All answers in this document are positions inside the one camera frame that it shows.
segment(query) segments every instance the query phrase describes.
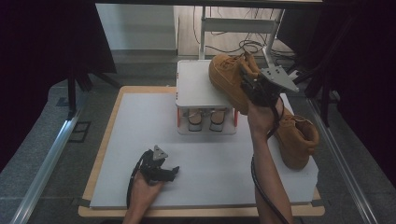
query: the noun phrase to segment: tan suede shoe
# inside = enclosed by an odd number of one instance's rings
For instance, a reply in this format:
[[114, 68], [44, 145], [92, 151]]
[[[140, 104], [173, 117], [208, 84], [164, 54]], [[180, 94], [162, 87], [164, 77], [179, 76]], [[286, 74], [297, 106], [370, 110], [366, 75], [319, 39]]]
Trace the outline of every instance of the tan suede shoe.
[[209, 78], [216, 89], [223, 91], [228, 96], [228, 100], [236, 110], [242, 115], [247, 115], [247, 97], [240, 87], [242, 81], [240, 76], [241, 66], [252, 77], [257, 77], [260, 72], [259, 67], [254, 62], [253, 55], [248, 52], [234, 57], [219, 54], [210, 62]]
[[292, 115], [287, 108], [275, 136], [283, 162], [294, 170], [301, 170], [308, 164], [319, 142], [315, 125], [308, 119]]

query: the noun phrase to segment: white wall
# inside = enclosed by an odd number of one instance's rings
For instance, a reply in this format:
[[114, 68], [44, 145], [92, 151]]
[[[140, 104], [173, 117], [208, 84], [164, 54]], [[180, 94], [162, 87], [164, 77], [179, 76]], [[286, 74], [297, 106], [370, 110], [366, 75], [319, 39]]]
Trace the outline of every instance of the white wall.
[[173, 6], [96, 4], [110, 49], [176, 49]]

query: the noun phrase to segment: human hand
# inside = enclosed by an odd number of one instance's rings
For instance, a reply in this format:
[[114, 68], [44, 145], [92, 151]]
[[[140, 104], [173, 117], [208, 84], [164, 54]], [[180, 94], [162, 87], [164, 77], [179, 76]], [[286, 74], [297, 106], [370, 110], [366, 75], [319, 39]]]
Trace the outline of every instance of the human hand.
[[164, 184], [165, 182], [159, 181], [149, 185], [140, 171], [137, 171], [131, 192], [131, 204], [123, 223], [138, 223], [157, 198]]
[[[267, 134], [274, 128], [275, 116], [270, 107], [254, 105], [247, 100], [248, 113], [247, 121], [252, 137], [265, 138]], [[276, 102], [276, 110], [278, 115], [282, 115], [283, 103], [280, 98]]]

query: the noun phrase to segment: human arm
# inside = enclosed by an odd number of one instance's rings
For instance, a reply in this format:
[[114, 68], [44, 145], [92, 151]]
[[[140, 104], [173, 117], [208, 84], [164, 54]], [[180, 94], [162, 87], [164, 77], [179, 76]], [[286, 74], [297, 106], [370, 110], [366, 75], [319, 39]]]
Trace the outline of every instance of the human arm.
[[137, 224], [145, 215], [148, 208], [157, 198], [164, 182], [159, 181], [149, 185], [138, 171], [134, 176], [134, 186], [131, 193], [131, 205], [125, 214], [122, 224]]
[[[276, 104], [277, 111], [281, 112], [282, 107], [282, 102], [279, 100]], [[248, 101], [247, 120], [253, 143], [254, 165], [259, 184], [277, 210], [289, 223], [292, 223], [290, 201], [267, 143], [267, 133], [273, 128], [274, 115], [269, 107], [256, 106]], [[255, 189], [255, 196], [260, 223], [282, 223], [257, 189]]]

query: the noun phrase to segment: shoe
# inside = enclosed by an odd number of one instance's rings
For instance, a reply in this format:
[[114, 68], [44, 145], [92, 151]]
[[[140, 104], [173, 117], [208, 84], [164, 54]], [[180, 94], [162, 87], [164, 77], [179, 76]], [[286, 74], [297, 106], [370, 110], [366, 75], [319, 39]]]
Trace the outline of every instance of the shoe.
[[308, 119], [292, 115], [284, 108], [275, 137], [279, 142], [282, 161], [293, 170], [303, 169], [309, 156], [315, 152], [319, 143], [319, 134], [315, 125]]
[[189, 109], [189, 131], [200, 132], [202, 130], [201, 109]]
[[260, 73], [253, 55], [247, 51], [234, 57], [227, 54], [216, 55], [209, 65], [209, 79], [216, 89], [227, 95], [228, 100], [236, 110], [242, 115], [247, 115], [248, 101], [240, 87], [242, 81], [241, 67], [244, 67], [247, 74], [253, 78], [256, 78]]
[[225, 109], [215, 110], [210, 115], [209, 129], [213, 132], [221, 132], [224, 124]]

